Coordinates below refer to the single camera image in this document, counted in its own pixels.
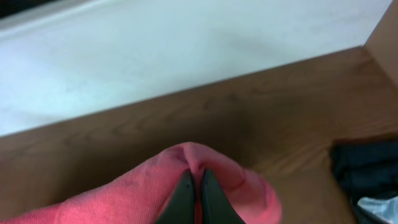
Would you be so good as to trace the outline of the red orange t-shirt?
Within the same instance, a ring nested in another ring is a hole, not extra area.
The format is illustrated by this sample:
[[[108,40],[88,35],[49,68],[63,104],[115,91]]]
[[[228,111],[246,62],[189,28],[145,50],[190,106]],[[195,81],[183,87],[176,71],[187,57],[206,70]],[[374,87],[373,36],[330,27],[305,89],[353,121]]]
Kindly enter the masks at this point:
[[[186,142],[163,150],[112,182],[62,203],[13,218],[13,223],[155,223],[179,179],[189,170],[195,183],[195,222],[203,223],[201,182],[211,169],[244,223],[279,223],[275,190],[255,172],[213,149]]]

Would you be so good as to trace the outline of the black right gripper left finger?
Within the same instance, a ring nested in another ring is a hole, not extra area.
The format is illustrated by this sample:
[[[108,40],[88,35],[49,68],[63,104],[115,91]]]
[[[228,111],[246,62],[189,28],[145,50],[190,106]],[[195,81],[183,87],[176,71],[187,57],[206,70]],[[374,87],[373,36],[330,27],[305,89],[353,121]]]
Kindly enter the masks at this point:
[[[194,222],[195,183],[191,172],[186,170],[155,224],[194,224]]]

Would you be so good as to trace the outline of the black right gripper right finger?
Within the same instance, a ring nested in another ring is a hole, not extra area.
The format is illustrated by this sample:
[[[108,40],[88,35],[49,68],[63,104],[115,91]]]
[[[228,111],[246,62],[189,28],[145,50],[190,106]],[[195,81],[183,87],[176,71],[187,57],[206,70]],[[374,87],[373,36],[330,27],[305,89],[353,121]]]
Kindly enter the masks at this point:
[[[203,224],[244,224],[236,213],[211,169],[206,169],[201,182]]]

